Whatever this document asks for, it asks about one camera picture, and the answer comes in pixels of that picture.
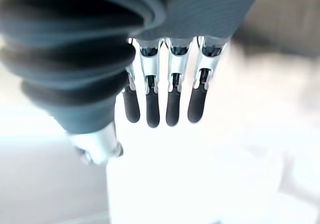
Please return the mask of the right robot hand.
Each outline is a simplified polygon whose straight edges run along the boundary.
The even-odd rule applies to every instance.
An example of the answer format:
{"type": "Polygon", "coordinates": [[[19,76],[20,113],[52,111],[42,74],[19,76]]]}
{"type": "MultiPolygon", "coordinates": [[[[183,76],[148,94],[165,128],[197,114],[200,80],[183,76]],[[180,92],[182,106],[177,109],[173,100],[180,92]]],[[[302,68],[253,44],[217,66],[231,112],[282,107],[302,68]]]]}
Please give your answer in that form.
{"type": "Polygon", "coordinates": [[[155,125],[156,55],[162,38],[175,53],[195,36],[225,42],[255,0],[0,0],[3,64],[22,79],[29,99],[49,112],[90,163],[103,165],[122,147],[116,138],[116,96],[126,113],[139,117],[133,75],[127,67],[136,50],[144,54],[147,119],[155,125]]]}

